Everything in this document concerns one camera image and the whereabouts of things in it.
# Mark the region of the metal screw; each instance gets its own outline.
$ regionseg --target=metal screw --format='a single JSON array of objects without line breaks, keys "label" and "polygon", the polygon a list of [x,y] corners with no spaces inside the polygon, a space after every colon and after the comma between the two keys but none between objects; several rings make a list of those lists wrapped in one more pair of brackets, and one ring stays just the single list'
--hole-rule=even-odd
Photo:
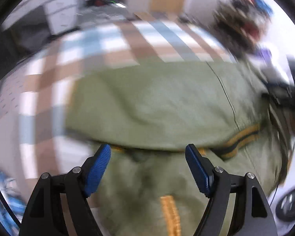
[{"label": "metal screw", "polygon": [[75,173],[75,174],[80,173],[80,171],[81,171],[81,168],[80,168],[80,167],[75,167],[75,168],[73,168],[73,170],[72,170],[72,172]]},{"label": "metal screw", "polygon": [[249,172],[249,173],[247,173],[247,177],[249,177],[250,179],[254,179],[254,174]]},{"label": "metal screw", "polygon": [[49,177],[49,174],[48,173],[43,173],[42,175],[41,175],[41,178],[42,179],[46,179],[46,178],[48,178]]},{"label": "metal screw", "polygon": [[217,172],[217,173],[222,173],[224,171],[224,169],[222,167],[215,167],[214,170]]}]

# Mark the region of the plaid tablecloth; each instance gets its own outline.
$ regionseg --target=plaid tablecloth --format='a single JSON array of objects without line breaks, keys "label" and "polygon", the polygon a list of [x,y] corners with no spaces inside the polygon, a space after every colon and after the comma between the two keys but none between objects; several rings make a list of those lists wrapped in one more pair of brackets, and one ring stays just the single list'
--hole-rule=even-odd
[{"label": "plaid tablecloth", "polygon": [[92,155],[87,143],[67,137],[64,128],[74,81],[92,70],[137,65],[149,56],[163,61],[235,61],[203,29],[171,21],[108,24],[55,40],[28,63],[20,95],[20,153],[31,187],[42,173],[67,173]]}]

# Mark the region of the white light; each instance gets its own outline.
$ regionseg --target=white light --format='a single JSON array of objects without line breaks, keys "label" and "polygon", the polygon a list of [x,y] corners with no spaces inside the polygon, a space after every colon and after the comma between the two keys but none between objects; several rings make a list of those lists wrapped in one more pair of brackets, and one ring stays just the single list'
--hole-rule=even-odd
[{"label": "white light", "polygon": [[121,8],[126,8],[126,6],[124,6],[123,4],[121,3],[116,3],[117,6],[121,7]]}]

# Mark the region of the blue gripper pad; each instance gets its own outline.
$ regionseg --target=blue gripper pad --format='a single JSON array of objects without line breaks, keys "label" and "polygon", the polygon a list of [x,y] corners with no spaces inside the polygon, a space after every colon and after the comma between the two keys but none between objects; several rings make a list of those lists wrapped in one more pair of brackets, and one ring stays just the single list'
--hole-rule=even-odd
[{"label": "blue gripper pad", "polygon": [[101,178],[103,177],[107,164],[110,160],[110,155],[110,146],[103,144],[93,156],[95,161],[86,176],[84,187],[84,193],[87,197],[96,192],[99,182],[101,181]]},{"label": "blue gripper pad", "polygon": [[186,146],[185,156],[199,191],[210,198],[213,193],[214,166],[209,159],[201,156],[194,144]]}]

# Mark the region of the olive green fabric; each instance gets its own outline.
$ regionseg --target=olive green fabric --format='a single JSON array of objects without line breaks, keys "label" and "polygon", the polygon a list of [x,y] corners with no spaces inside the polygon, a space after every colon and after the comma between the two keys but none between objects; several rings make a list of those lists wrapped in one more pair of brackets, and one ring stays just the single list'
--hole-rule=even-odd
[{"label": "olive green fabric", "polygon": [[[174,197],[181,235],[194,234],[208,199],[186,163],[189,143],[220,146],[263,123],[258,140],[235,157],[223,161],[210,150],[205,156],[228,173],[253,172],[266,194],[286,175],[290,135],[279,129],[286,116],[261,99],[266,89],[248,64],[140,64],[79,80],[66,118],[68,129],[127,148],[112,152],[98,188],[99,214],[112,236],[167,236],[160,202],[166,195]],[[233,205],[231,195],[221,235],[227,235]]]}]

